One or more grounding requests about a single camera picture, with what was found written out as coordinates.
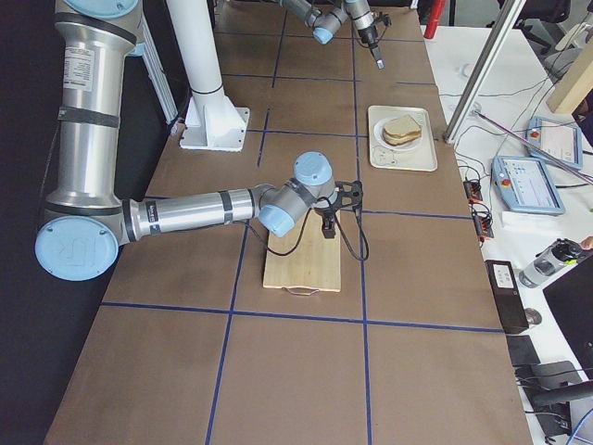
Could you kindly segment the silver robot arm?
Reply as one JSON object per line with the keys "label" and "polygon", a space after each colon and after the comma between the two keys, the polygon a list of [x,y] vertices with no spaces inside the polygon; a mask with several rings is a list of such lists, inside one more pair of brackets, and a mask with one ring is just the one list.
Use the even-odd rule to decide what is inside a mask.
{"label": "silver robot arm", "polygon": [[138,1],[59,1],[55,24],[65,47],[58,112],[57,189],[48,195],[35,254],[55,277],[104,273],[119,248],[148,235],[258,219],[286,235],[312,210],[332,212],[338,186],[328,159],[307,152],[283,186],[190,197],[120,200],[114,192],[125,58],[143,37]]}
{"label": "silver robot arm", "polygon": [[328,44],[341,27],[350,20],[358,34],[360,45],[370,51],[377,68],[382,70],[385,67],[379,47],[381,36],[377,31],[377,25],[382,23],[387,29],[391,25],[391,19],[382,12],[373,12],[367,1],[331,1],[333,7],[326,13],[312,1],[285,0],[277,1],[277,4],[299,17],[308,28],[312,29],[313,37],[322,45]]}

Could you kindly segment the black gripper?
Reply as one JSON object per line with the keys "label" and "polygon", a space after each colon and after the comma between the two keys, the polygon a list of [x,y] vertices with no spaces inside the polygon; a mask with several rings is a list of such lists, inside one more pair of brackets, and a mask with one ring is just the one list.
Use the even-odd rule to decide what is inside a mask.
{"label": "black gripper", "polygon": [[325,239],[334,239],[336,204],[329,198],[319,198],[314,205],[314,209],[322,217],[323,237]]}
{"label": "black gripper", "polygon": [[381,53],[381,49],[378,46],[379,36],[376,30],[376,26],[371,25],[369,27],[359,29],[359,38],[361,44],[364,47],[370,48],[372,58],[374,59],[377,68],[379,70],[383,70],[385,68],[385,63]]}

